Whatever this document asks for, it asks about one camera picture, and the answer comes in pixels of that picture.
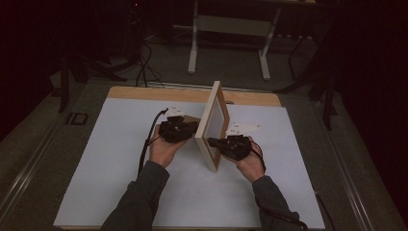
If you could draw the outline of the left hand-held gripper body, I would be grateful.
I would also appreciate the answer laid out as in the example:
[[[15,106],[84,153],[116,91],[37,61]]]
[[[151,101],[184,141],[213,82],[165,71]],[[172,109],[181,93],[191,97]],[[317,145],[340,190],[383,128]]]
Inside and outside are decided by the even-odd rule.
[[[177,143],[188,140],[188,131],[194,130],[180,110],[166,109],[166,121],[160,124],[159,134],[167,142]]]

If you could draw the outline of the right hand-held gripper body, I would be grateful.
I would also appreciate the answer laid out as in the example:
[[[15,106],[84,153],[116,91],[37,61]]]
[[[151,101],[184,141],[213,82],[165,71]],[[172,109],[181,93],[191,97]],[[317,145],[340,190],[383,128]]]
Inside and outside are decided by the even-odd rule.
[[[259,124],[233,123],[226,131],[226,139],[221,142],[221,154],[236,161],[246,158],[252,149],[247,135],[261,128]]]

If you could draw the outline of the wooden picture frame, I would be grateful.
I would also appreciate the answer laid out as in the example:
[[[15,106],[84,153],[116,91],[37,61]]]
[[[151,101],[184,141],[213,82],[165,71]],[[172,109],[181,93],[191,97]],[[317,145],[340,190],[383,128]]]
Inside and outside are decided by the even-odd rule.
[[[220,153],[210,146],[208,139],[224,139],[230,121],[220,81],[214,82],[204,102],[193,102],[193,106],[189,107],[188,115],[197,117],[200,121],[186,150],[206,169],[217,172]]]

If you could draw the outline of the black rectangular floor plate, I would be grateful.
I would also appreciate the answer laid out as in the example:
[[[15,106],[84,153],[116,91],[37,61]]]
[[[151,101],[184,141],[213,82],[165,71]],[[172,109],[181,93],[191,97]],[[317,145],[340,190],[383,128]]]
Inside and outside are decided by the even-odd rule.
[[[70,113],[65,121],[65,125],[85,125],[88,119],[88,114]]]

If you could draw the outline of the white metal table frame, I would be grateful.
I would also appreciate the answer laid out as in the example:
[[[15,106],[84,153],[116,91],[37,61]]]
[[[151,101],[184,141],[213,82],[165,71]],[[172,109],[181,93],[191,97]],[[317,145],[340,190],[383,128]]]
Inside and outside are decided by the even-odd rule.
[[[267,53],[274,36],[275,28],[277,26],[278,19],[280,17],[281,8],[274,10],[273,18],[271,21],[251,20],[243,18],[223,17],[204,15],[198,12],[199,2],[193,1],[193,17],[192,17],[192,39],[191,39],[191,52],[188,64],[188,73],[194,74],[196,71],[197,63],[197,35],[199,31],[216,32],[224,34],[245,35],[264,37],[266,39],[265,45],[262,49],[258,50],[258,57],[260,67],[265,81],[271,79],[269,73]]]

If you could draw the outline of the black metal stand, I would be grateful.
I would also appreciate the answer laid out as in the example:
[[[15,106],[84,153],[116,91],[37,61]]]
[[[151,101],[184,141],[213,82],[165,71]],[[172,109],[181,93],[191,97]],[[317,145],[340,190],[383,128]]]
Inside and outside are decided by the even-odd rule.
[[[59,112],[63,112],[69,102],[69,74],[80,82],[88,80],[86,65],[114,81],[124,81],[107,67],[100,64],[110,62],[95,8],[95,0],[68,0],[60,33],[61,98]]]
[[[322,120],[328,130],[331,129],[330,116],[332,115],[333,93],[335,85],[336,66],[334,53],[328,46],[328,38],[331,33],[332,24],[337,18],[339,9],[342,6],[342,0],[316,0],[317,5],[309,10],[311,17],[306,20],[304,26],[305,32],[301,33],[302,38],[296,44],[289,57],[289,67],[295,82],[287,87],[274,90],[275,93],[288,93],[299,89],[310,83],[313,84],[309,90],[309,99],[318,101],[324,96],[324,107]],[[317,49],[308,65],[294,76],[292,55],[300,44],[310,36]]]

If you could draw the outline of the white table mat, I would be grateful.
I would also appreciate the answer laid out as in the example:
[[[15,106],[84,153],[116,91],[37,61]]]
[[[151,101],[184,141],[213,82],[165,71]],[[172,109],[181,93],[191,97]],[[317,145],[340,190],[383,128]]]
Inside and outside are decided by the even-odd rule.
[[[159,111],[172,101],[105,101],[64,195],[55,225],[98,227],[116,207],[138,173],[140,153]],[[291,210],[311,229],[323,218],[286,109],[231,105],[234,123],[256,125],[251,136],[264,153],[267,173]],[[168,167],[170,177],[154,219],[157,228],[257,228],[258,208],[250,183],[227,160],[212,172],[195,140]]]

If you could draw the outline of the person's right hand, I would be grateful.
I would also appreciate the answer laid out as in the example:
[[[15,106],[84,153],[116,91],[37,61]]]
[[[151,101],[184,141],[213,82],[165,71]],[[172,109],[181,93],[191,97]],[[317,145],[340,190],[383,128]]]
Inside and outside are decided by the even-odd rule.
[[[233,163],[241,174],[250,183],[253,183],[265,175],[266,169],[264,168],[265,163],[260,146],[251,137],[248,139],[250,140],[252,147],[250,154],[240,161],[233,160]]]

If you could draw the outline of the person's left hand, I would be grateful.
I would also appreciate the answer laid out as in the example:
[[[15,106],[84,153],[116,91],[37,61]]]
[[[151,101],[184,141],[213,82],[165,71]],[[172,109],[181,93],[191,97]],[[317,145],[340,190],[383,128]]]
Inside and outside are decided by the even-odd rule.
[[[167,142],[160,136],[159,130],[160,125],[157,124],[155,126],[153,138],[149,142],[149,160],[162,167],[168,167],[174,159],[176,152],[187,142]]]

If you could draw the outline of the metal floor rail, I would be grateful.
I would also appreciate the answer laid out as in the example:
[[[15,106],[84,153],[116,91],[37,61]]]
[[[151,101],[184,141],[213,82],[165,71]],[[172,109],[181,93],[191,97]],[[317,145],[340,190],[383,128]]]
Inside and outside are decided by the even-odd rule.
[[[323,122],[322,105],[319,102],[311,103],[312,109],[316,118],[319,121],[319,127],[323,131],[324,136],[328,140],[330,150],[332,151],[335,159],[335,166],[339,172],[342,185],[344,187],[345,194],[348,199],[348,203],[353,211],[353,214],[357,220],[358,226],[361,231],[374,231],[367,210],[361,199],[361,195],[358,192],[350,172],[345,164],[343,155],[339,146],[336,144],[331,132],[327,129]]]
[[[37,171],[38,164],[42,159],[42,155],[47,149],[49,143],[52,141],[56,132],[59,130],[59,125],[52,125],[45,133],[39,144],[31,154],[30,159],[25,164],[22,170],[20,170],[14,179],[11,188],[7,191],[5,197],[0,201],[0,223],[6,220],[13,210],[13,207],[18,202],[21,195],[30,184],[35,172]]]

